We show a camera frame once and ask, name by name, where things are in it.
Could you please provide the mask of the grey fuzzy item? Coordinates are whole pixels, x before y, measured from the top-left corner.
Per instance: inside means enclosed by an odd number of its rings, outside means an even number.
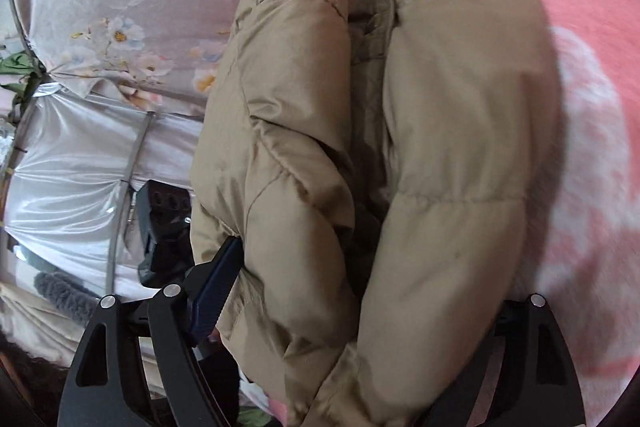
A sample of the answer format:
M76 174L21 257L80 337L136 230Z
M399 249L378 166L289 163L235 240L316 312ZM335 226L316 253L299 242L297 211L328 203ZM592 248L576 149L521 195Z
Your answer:
M96 294L62 272L39 272L34 287L43 299L80 326L89 323L99 301Z

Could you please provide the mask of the pink bow print blanket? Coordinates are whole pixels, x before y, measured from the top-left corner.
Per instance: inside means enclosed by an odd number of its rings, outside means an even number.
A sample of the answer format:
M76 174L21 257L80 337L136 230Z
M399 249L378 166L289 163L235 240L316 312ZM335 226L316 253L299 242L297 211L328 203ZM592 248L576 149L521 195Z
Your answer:
M639 0L541 0L558 122L512 279L552 302L591 426L639 365Z

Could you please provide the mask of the grey curtain tieback band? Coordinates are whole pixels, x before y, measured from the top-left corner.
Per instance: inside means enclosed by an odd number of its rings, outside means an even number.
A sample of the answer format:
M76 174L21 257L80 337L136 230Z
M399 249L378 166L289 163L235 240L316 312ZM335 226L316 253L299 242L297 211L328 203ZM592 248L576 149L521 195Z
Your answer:
M154 119L154 114L151 112L148 112L144 115L144 118L141 121L140 127L137 129L136 139L134 140L134 144L132 144L125 171L119 180L117 197L116 197L116 205L114 210L114 221L113 221L110 241L108 242L107 257L106 257L105 286L104 286L105 294L114 293L115 277L116 277L116 261L117 261L117 253L118 253L118 242L119 242L119 239L118 239L119 230L120 230L120 226L122 225L122 220L124 220L124 216L128 212L127 198L129 197L129 192L131 188L130 182L131 182L132 176L134 175L134 167L136 167L138 156L140 154L140 150L142 149L143 141L145 139L145 135L148 133L153 119Z

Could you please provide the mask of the tan quilted puffer jacket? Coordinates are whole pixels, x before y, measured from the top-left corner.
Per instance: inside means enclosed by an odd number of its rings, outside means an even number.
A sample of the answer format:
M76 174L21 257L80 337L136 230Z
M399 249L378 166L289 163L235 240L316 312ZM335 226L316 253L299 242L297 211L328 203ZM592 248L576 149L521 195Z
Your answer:
M405 426L508 292L560 80L541 0L240 0L191 173L217 327L291 426Z

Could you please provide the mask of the green leafy plant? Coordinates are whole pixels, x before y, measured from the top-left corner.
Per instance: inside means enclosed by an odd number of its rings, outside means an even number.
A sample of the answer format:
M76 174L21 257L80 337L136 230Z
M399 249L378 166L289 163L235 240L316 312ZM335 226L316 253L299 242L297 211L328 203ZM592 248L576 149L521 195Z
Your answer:
M43 81L46 70L27 51L1 57L1 117L17 124Z

